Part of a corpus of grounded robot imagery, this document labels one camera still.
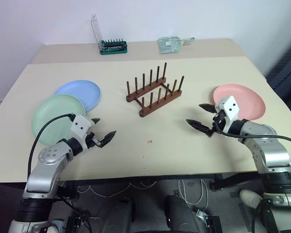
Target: green plate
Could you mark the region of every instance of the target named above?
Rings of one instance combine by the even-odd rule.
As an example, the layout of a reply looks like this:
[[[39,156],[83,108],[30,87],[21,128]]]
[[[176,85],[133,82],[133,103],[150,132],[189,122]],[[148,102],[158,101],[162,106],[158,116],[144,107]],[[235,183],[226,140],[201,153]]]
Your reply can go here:
[[[35,111],[31,122],[32,134],[36,138],[41,128],[49,120],[68,113],[84,116],[85,109],[83,104],[71,95],[52,96]],[[71,124],[72,122],[68,117],[50,123],[41,134],[39,142],[51,146],[63,138],[69,139]]]

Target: pink plate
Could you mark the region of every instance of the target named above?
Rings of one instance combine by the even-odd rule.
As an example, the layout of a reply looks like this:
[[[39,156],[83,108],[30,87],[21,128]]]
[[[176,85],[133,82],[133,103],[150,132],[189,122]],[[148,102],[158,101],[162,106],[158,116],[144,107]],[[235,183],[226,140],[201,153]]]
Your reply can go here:
[[[213,92],[215,103],[226,96],[233,95],[239,106],[238,119],[255,120],[265,113],[265,103],[262,98],[248,87],[237,84],[219,86]]]

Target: wooden base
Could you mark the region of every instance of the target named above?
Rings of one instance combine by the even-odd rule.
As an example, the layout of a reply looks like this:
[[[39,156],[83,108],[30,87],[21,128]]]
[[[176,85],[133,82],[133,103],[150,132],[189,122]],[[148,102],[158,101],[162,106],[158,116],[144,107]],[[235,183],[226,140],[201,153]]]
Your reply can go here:
[[[151,82],[151,85],[147,85],[144,88],[140,88],[137,91],[129,94],[128,96],[126,96],[126,100],[127,102],[132,102],[133,100],[136,100],[137,98],[139,98],[140,96],[143,96],[144,94],[154,90],[155,88],[157,88],[158,86],[160,86],[161,84],[166,82],[166,78],[162,77],[160,79],[158,79],[158,81],[154,81]]]
[[[174,99],[181,96],[182,91],[176,90],[173,95],[169,94],[166,98],[161,98],[159,101],[155,101],[152,103],[152,106],[147,106],[146,108],[139,111],[139,115],[141,117],[145,117],[146,115],[154,112],[155,110],[159,109],[160,107],[164,106],[165,104],[169,103],[170,101],[173,101]]]

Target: table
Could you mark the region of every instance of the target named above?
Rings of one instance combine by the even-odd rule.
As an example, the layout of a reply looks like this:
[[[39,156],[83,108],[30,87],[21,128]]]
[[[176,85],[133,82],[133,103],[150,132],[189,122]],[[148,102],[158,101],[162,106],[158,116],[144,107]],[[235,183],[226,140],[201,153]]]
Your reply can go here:
[[[191,50],[198,53],[199,44],[203,43],[208,46],[207,50],[201,48],[202,55],[184,58]],[[221,48],[216,55],[211,50],[222,44],[229,44],[232,53]],[[245,85],[256,91],[265,101],[266,113],[255,122],[268,124],[278,134],[291,137],[290,110],[231,40],[197,41],[191,48],[184,47],[182,54],[156,54],[154,59],[150,58],[151,49],[143,49],[149,54],[136,58],[138,46],[135,49],[131,51],[131,57],[129,54],[110,58],[90,55],[89,62],[78,62],[78,56],[74,59],[72,54],[79,50],[74,48],[74,52],[62,52],[64,56],[57,54],[52,58],[52,62],[59,63],[47,63],[46,57],[51,56],[50,47],[42,49],[34,64],[24,69],[0,106],[0,182],[26,181],[28,156],[34,141],[31,134],[34,111],[58,87],[78,79],[94,81],[102,91],[98,105],[87,113],[91,118],[101,119],[95,126],[96,136],[102,138],[113,130],[117,133],[103,149],[92,148],[75,157],[64,170],[62,180],[256,171],[250,151],[236,139],[218,134],[209,139],[185,121],[187,118],[196,119],[211,126],[213,114],[202,110],[198,104],[210,103],[213,90],[226,83]],[[156,70],[157,66],[162,69],[164,62],[168,63],[167,83],[173,84],[174,79],[185,76],[182,95],[141,118],[138,114],[140,106],[126,102],[126,81],[133,85],[134,77],[138,77],[142,83],[142,73],[146,73],[148,80],[149,70]],[[281,142],[291,158],[291,143]],[[37,145],[32,167],[43,147]]]

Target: blue plate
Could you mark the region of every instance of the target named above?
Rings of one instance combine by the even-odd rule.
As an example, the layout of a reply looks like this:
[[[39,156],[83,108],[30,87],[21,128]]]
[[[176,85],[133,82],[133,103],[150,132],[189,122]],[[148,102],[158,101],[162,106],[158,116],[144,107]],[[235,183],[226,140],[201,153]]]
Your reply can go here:
[[[67,94],[82,102],[86,111],[91,110],[100,100],[100,88],[88,80],[77,80],[61,86],[55,95]]]

